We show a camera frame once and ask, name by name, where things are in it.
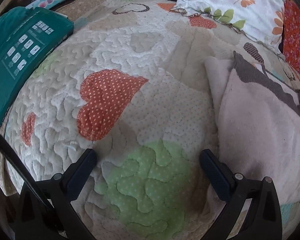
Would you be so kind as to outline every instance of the brown heart outline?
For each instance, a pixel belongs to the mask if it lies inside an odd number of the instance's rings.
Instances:
[[[126,12],[121,12],[121,13],[116,12],[116,10],[118,10],[118,9],[120,9],[120,8],[123,8],[123,7],[125,7],[125,6],[128,6],[128,5],[130,5],[130,4],[143,5],[143,6],[145,7],[145,9],[143,9],[143,10],[141,10],[141,11],[129,10],[129,11],[126,11]],[[150,10],[150,7],[147,6],[147,5],[145,5],[145,4],[142,4],[142,3],[129,3],[129,4],[125,4],[125,5],[123,5],[123,6],[119,7],[119,8],[117,8],[117,9],[115,9],[114,11],[112,11],[112,14],[117,15],[117,14],[124,14],[124,13],[128,13],[128,12],[147,12],[147,11],[149,11],[149,10]]]

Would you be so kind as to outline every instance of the quilted blanket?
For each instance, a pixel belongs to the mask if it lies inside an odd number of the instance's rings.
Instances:
[[[262,45],[209,18],[171,12],[166,0],[88,4],[73,19],[73,36],[19,92],[5,137],[36,180],[63,173],[86,148],[98,153],[72,202],[97,239],[200,239],[215,217],[198,156],[218,153],[205,58],[236,50],[297,87],[294,74]],[[23,185],[2,159],[0,181],[10,181],[7,194]],[[300,220],[299,203],[288,213],[286,236]]]

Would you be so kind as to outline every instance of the red floral fabric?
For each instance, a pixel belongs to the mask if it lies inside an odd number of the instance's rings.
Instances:
[[[286,61],[300,74],[300,10],[289,0],[285,1],[284,10],[283,54]]]
[[[87,101],[77,116],[77,127],[87,140],[102,139],[114,126],[132,97],[148,80],[118,70],[101,70],[90,74],[80,87]]]
[[[25,143],[25,145],[31,145],[31,135],[34,130],[34,122],[35,122],[35,114],[30,113],[27,121],[23,122],[21,127],[21,139]]]

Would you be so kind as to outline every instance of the floral pillowcase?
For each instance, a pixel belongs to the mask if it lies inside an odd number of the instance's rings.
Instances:
[[[172,10],[185,16],[208,13],[280,54],[283,0],[178,0]]]

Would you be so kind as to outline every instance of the teal packaging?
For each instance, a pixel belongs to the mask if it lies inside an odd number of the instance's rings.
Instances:
[[[0,125],[32,72],[73,29],[64,16],[37,7],[7,38],[0,48]]]

